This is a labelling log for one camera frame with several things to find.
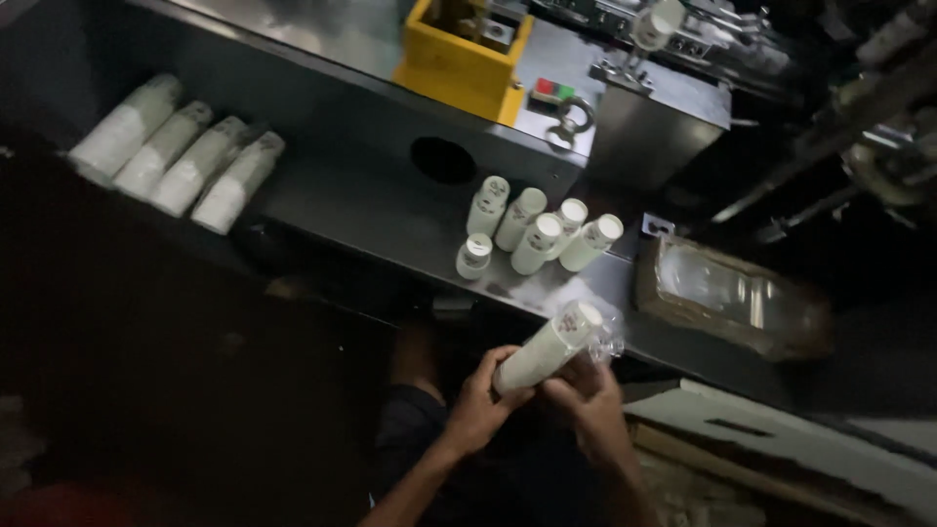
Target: person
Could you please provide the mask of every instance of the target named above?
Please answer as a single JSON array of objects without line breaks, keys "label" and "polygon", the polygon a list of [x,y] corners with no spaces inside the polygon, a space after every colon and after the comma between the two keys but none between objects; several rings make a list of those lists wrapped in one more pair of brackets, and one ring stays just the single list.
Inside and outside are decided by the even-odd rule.
[{"label": "person", "polygon": [[[465,501],[472,493],[491,490],[488,484],[476,484],[469,493],[440,490],[457,467],[469,464],[508,417],[534,397],[552,401],[572,422],[580,450],[602,481],[604,519],[612,525],[658,524],[621,412],[621,391],[607,365],[590,366],[595,375],[589,387],[573,375],[567,380],[549,379],[536,389],[523,388],[498,398],[492,391],[492,376],[498,364],[519,349],[501,346],[488,351],[465,380],[447,418],[431,348],[431,337],[425,329],[405,328],[398,334],[391,364],[391,393],[381,412],[377,439],[385,479],[379,484],[378,502],[360,521],[360,527],[460,521],[530,524],[528,519],[509,512],[510,499],[497,503],[496,497],[495,502],[483,502],[483,506],[471,504],[463,509],[468,518],[452,512],[453,501]],[[489,493],[503,494],[497,486]],[[482,515],[484,505],[496,509],[493,516]]]}]

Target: stack of paper cups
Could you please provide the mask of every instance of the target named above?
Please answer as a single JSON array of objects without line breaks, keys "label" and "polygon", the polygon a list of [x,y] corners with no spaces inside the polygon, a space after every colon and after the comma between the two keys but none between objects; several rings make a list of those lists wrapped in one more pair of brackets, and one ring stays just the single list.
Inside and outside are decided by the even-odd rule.
[{"label": "stack of paper cups", "polygon": [[508,192],[511,186],[503,177],[489,175],[482,182],[482,187],[472,198],[471,208],[468,211],[466,231],[468,234],[482,233],[489,238],[495,235],[501,215],[504,214],[504,205],[508,201]]},{"label": "stack of paper cups", "polygon": [[150,195],[150,203],[170,216],[181,218],[201,189],[237,153],[247,125],[227,117],[209,128],[179,158]]},{"label": "stack of paper cups", "polygon": [[476,233],[468,237],[455,257],[455,270],[463,279],[477,280],[491,262],[491,238]]},{"label": "stack of paper cups", "polygon": [[525,188],[508,206],[504,220],[498,227],[498,234],[495,235],[498,247],[513,252],[521,243],[524,231],[545,208],[546,195],[537,188]]},{"label": "stack of paper cups", "polygon": [[125,194],[146,201],[166,169],[182,156],[212,120],[212,109],[194,101],[170,117],[114,178]]},{"label": "stack of paper cups", "polygon": [[583,226],[570,246],[559,255],[559,263],[567,270],[579,272],[612,247],[624,232],[620,219],[603,214]]},{"label": "stack of paper cups", "polygon": [[524,232],[524,239],[511,255],[511,267],[522,275],[532,275],[539,271],[561,231],[556,215],[539,215]]},{"label": "stack of paper cups", "polygon": [[68,158],[78,172],[104,187],[136,154],[166,119],[170,118],[182,84],[169,74],[156,75],[134,90],[78,143]]},{"label": "stack of paper cups", "polygon": [[588,208],[585,203],[571,198],[559,206],[557,216],[563,226],[563,232],[557,238],[557,243],[550,249],[550,253],[546,255],[548,262],[555,260],[579,233],[579,228],[588,216]]},{"label": "stack of paper cups", "polygon": [[541,383],[587,346],[601,325],[602,315],[589,302],[570,302],[498,366],[492,379],[495,390],[504,395]]},{"label": "stack of paper cups", "polygon": [[227,234],[254,192],[274,171],[286,143],[268,131],[244,149],[195,207],[192,220],[219,234]]}]

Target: person's arm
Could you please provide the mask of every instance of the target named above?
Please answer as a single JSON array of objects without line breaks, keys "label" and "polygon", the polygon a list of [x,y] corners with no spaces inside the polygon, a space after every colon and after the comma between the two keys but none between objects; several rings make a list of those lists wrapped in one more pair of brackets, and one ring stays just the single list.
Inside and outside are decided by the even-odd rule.
[{"label": "person's arm", "polygon": [[478,369],[462,385],[445,430],[407,475],[358,523],[359,527],[414,525],[455,465],[484,448],[508,415],[533,397],[533,389],[528,388],[507,394],[497,402],[492,399],[491,377],[495,368],[517,349],[502,346],[485,354]]},{"label": "person's arm", "polygon": [[657,514],[621,412],[621,389],[608,365],[599,365],[596,374],[597,391],[588,398],[562,379],[544,381],[543,391],[570,414],[579,447],[600,472],[608,492],[609,521],[656,527]]}]

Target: yellow machine part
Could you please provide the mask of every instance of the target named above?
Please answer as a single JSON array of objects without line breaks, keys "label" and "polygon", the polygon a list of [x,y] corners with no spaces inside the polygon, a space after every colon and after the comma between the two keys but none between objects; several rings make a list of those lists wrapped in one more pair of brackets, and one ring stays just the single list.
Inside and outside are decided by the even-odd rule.
[{"label": "yellow machine part", "polygon": [[433,0],[418,0],[404,27],[404,58],[394,82],[501,125],[513,126],[524,101],[524,87],[513,76],[527,45],[533,17],[514,33],[507,54],[498,53],[427,23]]}]

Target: hand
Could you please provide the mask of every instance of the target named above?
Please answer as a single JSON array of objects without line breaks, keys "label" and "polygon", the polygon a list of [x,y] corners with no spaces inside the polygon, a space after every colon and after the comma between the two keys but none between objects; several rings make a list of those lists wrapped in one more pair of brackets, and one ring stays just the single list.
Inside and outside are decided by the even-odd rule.
[{"label": "hand", "polygon": [[591,371],[579,364],[565,372],[573,385],[547,379],[543,392],[573,419],[579,447],[589,461],[600,468],[621,469],[634,456],[621,412],[621,389],[607,364],[587,367]]},{"label": "hand", "polygon": [[440,444],[447,445],[459,456],[478,452],[491,441],[508,415],[533,397],[533,388],[521,388],[505,394],[497,402],[494,400],[491,378],[495,368],[518,349],[518,346],[501,346],[484,355],[475,373],[462,384],[446,429],[439,437]]}]

